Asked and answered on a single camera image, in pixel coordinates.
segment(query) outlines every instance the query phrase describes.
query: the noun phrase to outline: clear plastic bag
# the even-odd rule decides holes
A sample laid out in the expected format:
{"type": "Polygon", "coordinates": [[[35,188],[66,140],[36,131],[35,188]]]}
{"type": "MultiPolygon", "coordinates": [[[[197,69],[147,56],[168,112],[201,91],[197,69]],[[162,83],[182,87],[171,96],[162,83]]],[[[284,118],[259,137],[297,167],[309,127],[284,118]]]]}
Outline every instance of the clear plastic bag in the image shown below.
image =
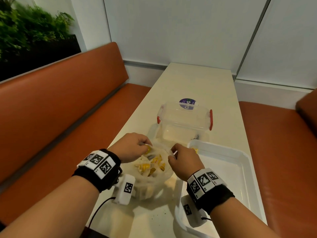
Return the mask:
{"type": "Polygon", "coordinates": [[[164,171],[162,171],[162,165],[152,165],[151,167],[156,167],[156,170],[150,176],[148,176],[150,173],[144,174],[140,172],[140,165],[151,164],[151,162],[155,162],[155,158],[148,160],[146,157],[142,157],[141,159],[146,160],[139,158],[132,163],[121,165],[123,173],[135,177],[135,198],[139,200],[145,200],[158,194],[164,187],[164,182],[173,175],[173,170],[168,163],[168,156],[174,156],[173,153],[160,143],[153,144],[153,147],[155,155],[162,157],[162,161],[165,164],[164,171]]]}

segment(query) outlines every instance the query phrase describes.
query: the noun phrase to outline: purple sticker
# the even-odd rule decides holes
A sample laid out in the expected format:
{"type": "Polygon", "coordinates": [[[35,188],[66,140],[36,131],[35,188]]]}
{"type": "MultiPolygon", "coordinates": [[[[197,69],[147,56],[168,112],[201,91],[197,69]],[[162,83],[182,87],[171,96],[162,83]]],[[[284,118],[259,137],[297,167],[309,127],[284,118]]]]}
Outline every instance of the purple sticker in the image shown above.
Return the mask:
{"type": "MultiPolygon", "coordinates": [[[[196,103],[195,100],[190,99],[190,98],[184,98],[182,100],[180,100],[180,103],[187,103],[187,104],[192,104],[194,105],[196,103]]],[[[194,107],[192,106],[188,106],[188,105],[180,105],[182,108],[187,109],[187,110],[193,110],[194,107]]]]}

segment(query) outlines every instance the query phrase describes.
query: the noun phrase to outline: planter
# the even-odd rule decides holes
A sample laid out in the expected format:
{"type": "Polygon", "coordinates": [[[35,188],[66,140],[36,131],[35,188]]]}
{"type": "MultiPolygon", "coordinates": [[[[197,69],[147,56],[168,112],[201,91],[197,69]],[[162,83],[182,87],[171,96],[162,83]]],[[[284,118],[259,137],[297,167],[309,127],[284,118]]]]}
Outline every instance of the planter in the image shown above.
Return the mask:
{"type": "Polygon", "coordinates": [[[31,71],[33,69],[80,53],[75,35],[70,39],[37,42],[30,50],[22,50],[20,55],[6,56],[7,62],[0,61],[0,81],[31,71]]]}

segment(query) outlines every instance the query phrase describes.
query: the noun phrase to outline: cream tabletop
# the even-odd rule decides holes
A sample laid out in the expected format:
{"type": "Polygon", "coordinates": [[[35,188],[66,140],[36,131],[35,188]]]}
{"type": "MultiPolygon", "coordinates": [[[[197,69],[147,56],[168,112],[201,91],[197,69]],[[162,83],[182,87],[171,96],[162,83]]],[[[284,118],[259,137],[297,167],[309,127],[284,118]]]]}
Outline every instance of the cream tabletop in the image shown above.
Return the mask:
{"type": "MultiPolygon", "coordinates": [[[[250,155],[231,71],[178,63],[167,67],[112,143],[131,132],[152,138],[161,105],[184,98],[194,99],[199,105],[213,110],[209,142],[250,155]]],[[[110,238],[194,237],[174,220],[175,174],[165,184],[162,195],[155,201],[132,198],[128,206],[107,202],[98,211],[91,228],[110,238]]],[[[113,188],[100,194],[93,213],[112,192],[113,188]]]]}

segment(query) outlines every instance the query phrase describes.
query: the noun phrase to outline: green foliage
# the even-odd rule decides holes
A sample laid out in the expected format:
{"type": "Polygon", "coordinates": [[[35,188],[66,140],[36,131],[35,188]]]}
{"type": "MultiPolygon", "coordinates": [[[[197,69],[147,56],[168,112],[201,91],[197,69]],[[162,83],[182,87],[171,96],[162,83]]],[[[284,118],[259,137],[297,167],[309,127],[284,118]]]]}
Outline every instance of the green foliage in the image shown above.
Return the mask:
{"type": "Polygon", "coordinates": [[[23,6],[15,0],[0,0],[0,61],[13,52],[19,55],[38,41],[56,41],[70,37],[73,18],[59,12],[53,17],[41,7],[23,6]]]}

